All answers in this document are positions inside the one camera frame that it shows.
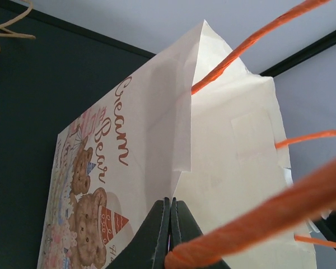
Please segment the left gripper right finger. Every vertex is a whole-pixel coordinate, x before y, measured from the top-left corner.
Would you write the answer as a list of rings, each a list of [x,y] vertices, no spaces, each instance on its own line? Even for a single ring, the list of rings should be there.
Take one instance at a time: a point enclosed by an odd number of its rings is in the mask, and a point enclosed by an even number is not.
[[[170,250],[202,234],[187,204],[174,197],[170,209]]]

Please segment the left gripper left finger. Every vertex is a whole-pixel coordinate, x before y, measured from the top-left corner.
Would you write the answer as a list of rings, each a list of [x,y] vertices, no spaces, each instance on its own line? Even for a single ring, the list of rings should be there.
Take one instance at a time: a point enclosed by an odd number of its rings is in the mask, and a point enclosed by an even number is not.
[[[127,247],[107,269],[163,269],[170,236],[170,200],[157,200]]]

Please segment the cream bear paper bag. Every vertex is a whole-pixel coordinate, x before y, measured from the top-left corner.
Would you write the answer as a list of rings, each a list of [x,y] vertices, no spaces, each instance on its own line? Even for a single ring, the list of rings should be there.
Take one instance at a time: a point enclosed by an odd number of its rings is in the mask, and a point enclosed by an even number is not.
[[[321,5],[304,1],[236,49],[203,21],[58,134],[38,268],[107,268],[157,200],[184,201],[202,235],[167,268],[315,268],[309,231],[336,211],[336,161],[294,183],[274,80],[240,54]]]

